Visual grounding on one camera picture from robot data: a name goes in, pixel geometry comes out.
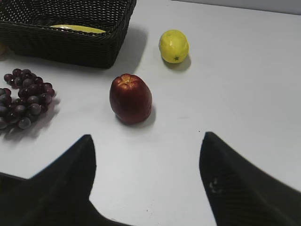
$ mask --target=table surface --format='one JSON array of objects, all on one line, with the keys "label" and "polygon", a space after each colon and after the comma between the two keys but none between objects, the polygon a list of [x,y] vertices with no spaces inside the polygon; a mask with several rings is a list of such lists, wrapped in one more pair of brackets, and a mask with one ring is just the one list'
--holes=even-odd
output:
[{"label": "table surface", "polygon": [[[300,190],[300,23],[300,16],[139,0],[109,70],[10,55],[1,74],[29,68],[57,96],[34,127],[1,134],[0,171],[29,178],[92,134],[91,201],[102,214],[130,225],[214,226],[198,170],[204,133],[213,131]],[[173,28],[186,34],[190,57],[170,66],[158,41]],[[143,124],[125,126],[111,110],[110,85],[123,73],[140,76],[152,91]]]}]

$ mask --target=red apple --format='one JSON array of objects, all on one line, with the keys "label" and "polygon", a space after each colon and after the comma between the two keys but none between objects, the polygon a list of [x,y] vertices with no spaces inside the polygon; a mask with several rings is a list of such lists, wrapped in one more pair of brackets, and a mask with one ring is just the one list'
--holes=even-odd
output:
[{"label": "red apple", "polygon": [[151,91],[136,75],[123,74],[114,79],[110,104],[117,117],[126,124],[146,120],[151,114]]}]

